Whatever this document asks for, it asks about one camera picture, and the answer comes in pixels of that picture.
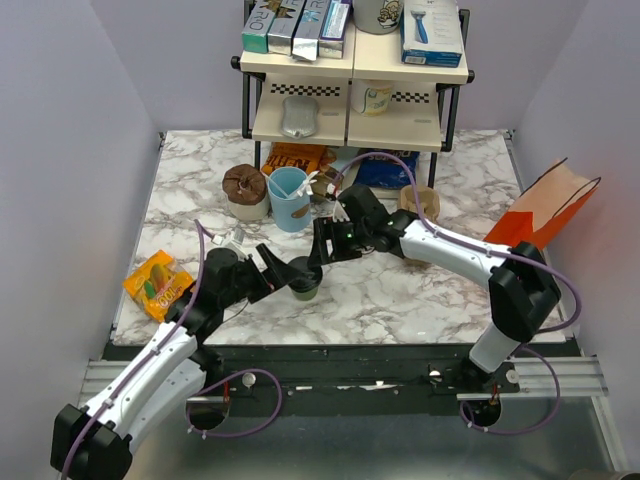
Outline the black plastic cup lid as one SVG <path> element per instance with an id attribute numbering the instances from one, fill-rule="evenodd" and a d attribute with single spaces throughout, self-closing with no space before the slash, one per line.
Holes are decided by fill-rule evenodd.
<path id="1" fill-rule="evenodd" d="M 307 260 L 306 256 L 299 256 L 288 262 L 288 265 L 298 272 L 296 278 L 289 284 L 291 290 L 306 290 L 320 286 L 323 279 L 322 267 L 309 268 Z"/>

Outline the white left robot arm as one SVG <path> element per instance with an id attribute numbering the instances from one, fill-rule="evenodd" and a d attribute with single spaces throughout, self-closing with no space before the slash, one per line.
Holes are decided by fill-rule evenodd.
<path id="1" fill-rule="evenodd" d="M 198 350 L 222 324 L 225 310 L 243 300 L 256 303 L 303 276 L 265 245 L 257 251 L 264 270 L 230 248 L 202 251 L 195 283 L 148 344 L 84 406 L 66 405 L 58 413 L 50 464 L 62 478 L 124 478 L 153 428 L 189 396 L 220 387 L 220 368 Z"/>

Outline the green paper coffee cup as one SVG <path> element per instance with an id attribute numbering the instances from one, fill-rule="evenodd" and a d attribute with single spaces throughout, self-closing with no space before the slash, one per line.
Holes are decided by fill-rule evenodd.
<path id="1" fill-rule="evenodd" d="M 314 299 L 318 293 L 318 286 L 315 286 L 313 288 L 309 288 L 306 290 L 296 290 L 293 289 L 292 293 L 294 295 L 294 297 L 299 300 L 299 301 L 310 301 L 312 299 Z"/>

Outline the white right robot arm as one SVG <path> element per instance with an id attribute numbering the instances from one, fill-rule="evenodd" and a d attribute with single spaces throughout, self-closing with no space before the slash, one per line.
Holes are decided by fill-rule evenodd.
<path id="1" fill-rule="evenodd" d="M 550 267 L 532 244 L 486 243 L 441 229 L 408 210 L 388 212 L 363 185 L 344 190 L 335 204 L 341 217 L 313 222 L 310 267 L 358 259 L 372 249 L 436 265 L 488 292 L 492 323 L 459 370 L 462 384 L 471 391 L 494 383 L 496 370 L 539 333 L 561 298 Z"/>

